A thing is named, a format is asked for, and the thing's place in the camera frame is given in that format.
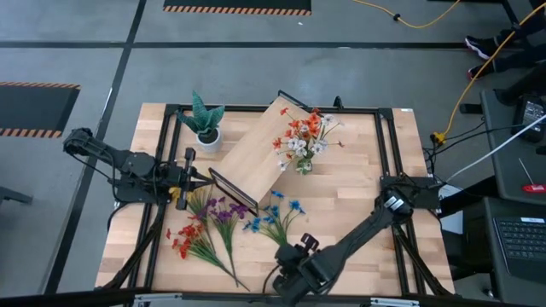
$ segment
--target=white flower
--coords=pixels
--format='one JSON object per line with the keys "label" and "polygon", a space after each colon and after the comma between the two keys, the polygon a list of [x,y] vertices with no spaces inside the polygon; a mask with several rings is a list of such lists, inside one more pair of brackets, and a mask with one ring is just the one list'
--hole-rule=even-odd
{"label": "white flower", "polygon": [[324,126],[327,126],[327,125],[330,125],[334,122],[334,115],[332,114],[326,114],[324,115],[324,117],[321,119],[322,121],[322,124]]}
{"label": "white flower", "polygon": [[296,149],[296,156],[305,157],[306,155],[307,155],[307,150],[305,150],[305,148]]}
{"label": "white flower", "polygon": [[290,140],[288,140],[288,148],[296,150],[296,146],[298,145],[299,138],[293,137]]}
{"label": "white flower", "polygon": [[314,154],[320,154],[322,151],[324,151],[324,148],[322,147],[321,144],[315,143],[315,144],[313,145],[313,147],[311,147],[311,151],[312,151]]}
{"label": "white flower", "polygon": [[317,142],[317,144],[322,147],[322,150],[328,148],[328,142],[326,140],[320,140]]}
{"label": "white flower", "polygon": [[295,148],[295,149],[304,148],[305,146],[307,146],[307,142],[304,141],[304,140],[299,140],[299,141],[298,141],[298,144],[296,144],[296,148]]}
{"label": "white flower", "polygon": [[278,165],[281,167],[281,171],[285,171],[287,169],[288,163],[279,160]]}

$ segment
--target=black pants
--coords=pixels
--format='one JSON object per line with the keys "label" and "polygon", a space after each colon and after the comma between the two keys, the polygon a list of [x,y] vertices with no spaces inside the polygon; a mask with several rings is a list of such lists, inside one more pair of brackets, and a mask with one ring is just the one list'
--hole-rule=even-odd
{"label": "black pants", "polygon": [[[534,9],[543,4],[544,0],[529,0]],[[512,37],[511,41],[527,37],[546,28],[546,18],[544,17],[544,8],[534,14]],[[497,46],[502,43],[513,30],[502,30],[495,37]],[[546,43],[536,47],[531,47],[524,51],[515,53],[506,58],[500,58],[493,61],[496,72],[504,72],[510,68],[533,67],[538,61],[546,60]]]}

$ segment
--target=succulent plant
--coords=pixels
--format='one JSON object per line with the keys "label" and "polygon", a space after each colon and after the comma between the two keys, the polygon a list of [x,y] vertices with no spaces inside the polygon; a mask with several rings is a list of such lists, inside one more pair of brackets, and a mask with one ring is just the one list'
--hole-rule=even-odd
{"label": "succulent plant", "polygon": [[218,127],[218,123],[224,116],[224,106],[207,110],[201,97],[193,92],[194,101],[192,109],[194,116],[186,116],[183,113],[178,114],[178,119],[185,123],[193,132],[198,135],[209,135]]}

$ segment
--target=flower bouquet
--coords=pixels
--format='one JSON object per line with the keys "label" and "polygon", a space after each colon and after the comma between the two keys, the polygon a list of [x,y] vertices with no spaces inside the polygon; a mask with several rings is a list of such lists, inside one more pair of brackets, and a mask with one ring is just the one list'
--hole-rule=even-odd
{"label": "flower bouquet", "polygon": [[209,206],[212,208],[209,211],[209,214],[212,217],[212,223],[222,237],[225,250],[228,252],[231,270],[233,271],[233,276],[235,276],[235,284],[237,285],[235,266],[233,264],[233,231],[235,230],[235,226],[237,225],[239,218],[245,217],[245,213],[248,211],[248,208],[243,205],[229,204],[230,209],[227,209],[225,206],[225,197],[218,200],[210,199]]}
{"label": "flower bouquet", "polygon": [[[316,154],[322,153],[328,145],[344,147],[341,142],[328,143],[325,140],[331,130],[338,125],[343,125],[343,123],[339,120],[336,121],[333,115],[327,114],[320,117],[319,113],[320,110],[314,108],[308,119],[295,119],[288,113],[287,107],[281,110],[281,116],[286,114],[292,119],[292,122],[288,124],[290,129],[284,133],[284,136],[277,137],[273,141],[273,148],[277,154],[284,154],[287,158],[286,160],[279,160],[282,171],[285,171],[292,161],[297,160],[296,171],[302,175],[307,175],[313,170],[311,159]],[[283,144],[288,149],[282,150]]]}
{"label": "flower bouquet", "polygon": [[226,269],[212,248],[212,243],[202,234],[202,232],[202,223],[199,223],[197,226],[190,224],[182,228],[182,230],[178,231],[176,234],[171,233],[171,230],[167,229],[166,237],[170,240],[172,235],[175,236],[172,241],[172,248],[180,251],[180,257],[182,259],[185,259],[188,254],[190,254],[201,260],[205,260],[209,264],[220,268],[227,275],[231,276],[231,278],[235,280],[235,283],[240,283],[245,289],[250,291],[250,289],[243,285],[241,281],[237,280],[235,273],[232,274]]}
{"label": "flower bouquet", "polygon": [[305,214],[298,200],[290,200],[290,211],[284,217],[281,217],[279,205],[271,204],[271,197],[279,199],[279,203],[284,199],[284,195],[277,191],[271,191],[270,203],[262,209],[266,217],[256,217],[251,222],[247,221],[243,230],[250,229],[253,233],[263,234],[279,246],[288,244],[288,228],[292,221],[300,214]]}

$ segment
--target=yellow cable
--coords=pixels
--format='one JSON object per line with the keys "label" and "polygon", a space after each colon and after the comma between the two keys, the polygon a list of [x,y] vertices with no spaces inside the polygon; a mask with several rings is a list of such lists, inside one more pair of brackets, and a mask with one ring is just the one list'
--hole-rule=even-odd
{"label": "yellow cable", "polygon": [[[372,8],[380,9],[380,10],[382,10],[383,12],[389,14],[389,15],[392,16],[392,17],[396,16],[396,14],[394,14],[393,12],[391,12],[391,11],[388,10],[388,9],[383,8],[383,7],[380,6],[380,5],[373,4],[373,3],[367,3],[367,2],[364,2],[364,1],[360,1],[360,0],[352,0],[352,1],[354,1],[354,2],[356,2],[356,3],[361,3],[361,4],[364,4],[364,5],[368,5],[368,6],[372,7]],[[409,26],[410,28],[414,28],[414,29],[424,29],[424,28],[426,28],[426,27],[428,27],[428,26],[432,26],[432,25],[435,24],[438,20],[441,20],[442,18],[444,18],[444,16],[445,16],[446,14],[448,14],[448,13],[449,13],[457,4],[459,4],[460,1],[461,1],[461,0],[455,1],[455,3],[453,3],[453,4],[450,6],[450,8],[447,9],[443,14],[441,14],[440,16],[438,16],[438,18],[436,18],[435,20],[433,20],[433,21],[427,23],[426,25],[414,26],[414,25],[409,24],[408,22],[406,22],[406,21],[403,20],[402,18],[398,18],[398,20],[399,20],[400,22],[402,22],[403,24],[405,24],[406,26]]]}
{"label": "yellow cable", "polygon": [[[527,15],[521,22],[520,22],[520,26],[523,26],[523,24],[525,24],[534,14],[536,14],[540,9],[546,7],[546,3],[543,3],[541,4],[539,7],[537,7],[536,9],[534,9],[529,15]],[[445,136],[450,132],[451,130],[451,126],[453,124],[453,118],[455,117],[455,114],[456,114],[456,111],[457,111],[457,108],[459,108],[459,105],[461,104],[461,101],[462,99],[464,98],[464,96],[468,93],[468,90],[470,90],[470,88],[472,87],[472,85],[474,84],[474,81],[476,81],[476,78],[478,78],[478,76],[484,71],[484,69],[493,61],[493,59],[495,59],[495,57],[498,55],[498,53],[501,51],[502,47],[504,47],[504,45],[510,40],[510,38],[512,38],[515,34],[515,31],[512,31],[510,33],[510,35],[508,35],[508,37],[498,46],[497,50],[495,51],[495,53],[489,58],[489,60],[487,60],[487,62],[481,67],[481,69],[478,71],[478,73],[476,73],[474,75],[474,77],[472,78],[472,80],[470,80],[470,83],[468,84],[467,88],[462,92],[462,95],[461,97],[459,97],[459,100],[457,101],[457,104],[455,105],[455,107],[453,108],[453,111],[451,112],[451,117],[450,117],[450,122],[448,123],[447,125],[447,129],[442,132],[442,133],[438,133],[438,132],[434,132],[433,134],[436,136],[436,139],[439,143],[439,145],[442,145],[444,142],[445,142]]]}

